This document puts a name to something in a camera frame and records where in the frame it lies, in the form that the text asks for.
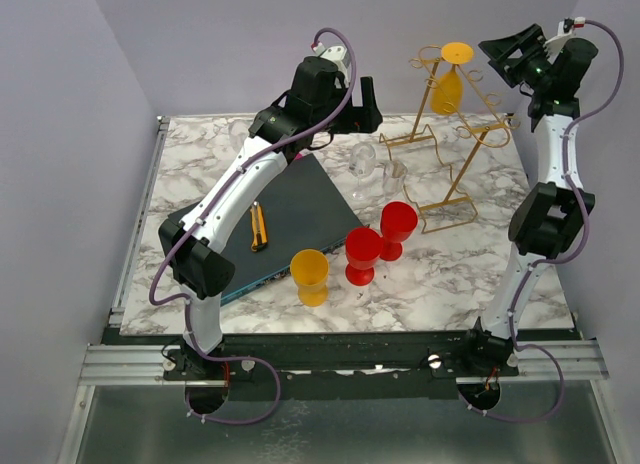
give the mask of yellow box cutter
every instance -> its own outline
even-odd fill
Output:
[[[262,206],[260,206],[258,201],[254,201],[249,209],[249,213],[251,214],[251,229],[253,230],[251,250],[258,252],[267,247],[267,228],[264,225]]]

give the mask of red plastic goblet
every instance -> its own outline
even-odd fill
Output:
[[[366,286],[373,280],[373,265],[382,251],[382,238],[373,229],[357,227],[349,233],[345,243],[347,280],[354,286]]]
[[[418,214],[409,204],[393,201],[382,209],[380,231],[383,246],[380,259],[395,261],[402,255],[402,242],[409,239],[418,226]]]

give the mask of clear wine glass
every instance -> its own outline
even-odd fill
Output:
[[[353,199],[361,201],[369,195],[369,188],[362,186],[362,179],[373,173],[376,163],[376,150],[371,144],[361,142],[351,149],[349,172],[358,178],[358,185],[351,193]]]
[[[385,200],[389,201],[398,194],[404,186],[407,177],[407,166],[400,161],[387,161],[384,163],[382,174],[382,193]]]

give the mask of black cutting board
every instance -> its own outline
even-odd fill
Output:
[[[222,255],[236,266],[222,304],[238,299],[289,271],[293,256],[302,249],[323,252],[344,244],[347,234],[362,226],[314,155],[293,161],[258,196],[268,245],[251,252],[253,234],[249,210],[231,233]],[[178,222],[198,203],[176,211]]]

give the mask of metal rack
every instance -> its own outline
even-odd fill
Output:
[[[404,194],[409,202],[411,202],[418,212],[418,215],[423,221],[422,233],[427,234],[430,232],[449,229],[452,227],[462,226],[464,224],[469,224],[470,222],[475,221],[478,217],[478,209],[476,208],[472,197],[466,193],[465,191],[459,188],[460,181],[464,176],[465,172],[469,169],[471,162],[475,155],[477,154],[480,146],[486,146],[489,148],[501,148],[509,144],[511,141],[511,130],[518,127],[519,123],[516,119],[509,116],[499,116],[496,112],[495,108],[500,104],[500,98],[497,94],[489,93],[484,94],[480,88],[477,86],[477,82],[482,80],[482,73],[476,69],[472,69],[470,71],[466,71],[462,64],[453,63],[452,66],[459,71],[464,80],[469,84],[471,89],[476,93],[476,95],[484,102],[487,110],[493,116],[493,120],[488,122],[482,126],[473,126],[464,113],[462,113],[456,105],[452,103],[452,99],[447,96],[446,91],[443,88],[440,88],[440,84],[437,78],[438,68],[440,63],[444,61],[444,59],[440,56],[426,58],[423,53],[426,52],[434,52],[441,51],[442,48],[439,46],[425,46],[418,51],[418,57],[411,59],[409,62],[412,67],[415,69],[425,69],[428,73],[428,77],[426,79],[426,87],[424,91],[424,95],[422,97],[422,101],[420,103],[420,107],[418,109],[418,113],[416,115],[416,119],[413,124],[413,128],[409,134],[397,137],[387,137],[384,134],[380,134],[380,142],[384,143],[387,147],[387,152],[389,153],[389,159],[393,159],[392,150],[399,146],[406,146],[413,143],[418,143],[426,140],[433,140],[436,157],[438,158],[438,162],[443,168],[448,168],[449,172],[449,180],[451,181],[451,186],[447,191],[444,198],[436,203],[421,205],[419,203],[419,196],[412,196],[407,186],[404,186]],[[424,112],[425,105],[427,103],[427,99],[429,97],[431,89],[439,88],[445,96],[447,96],[447,101],[445,102],[445,108],[449,114],[456,115],[461,122],[460,125],[454,128],[454,133],[458,138],[461,139],[475,139],[475,144],[471,151],[469,152],[462,168],[457,173],[454,170],[454,166],[452,162],[445,162],[442,159],[440,147],[438,143],[438,139],[436,138],[433,129],[429,124],[425,124],[421,131],[418,132],[418,128],[420,126],[420,120],[422,118],[422,114]],[[494,131],[501,131],[504,134],[504,137],[499,140],[498,143],[492,144],[488,142],[487,136],[489,133]],[[429,228],[429,214],[434,210],[444,209],[449,206],[459,205],[467,203],[472,210],[471,218],[467,220],[463,220],[460,222],[455,222],[453,224]]]

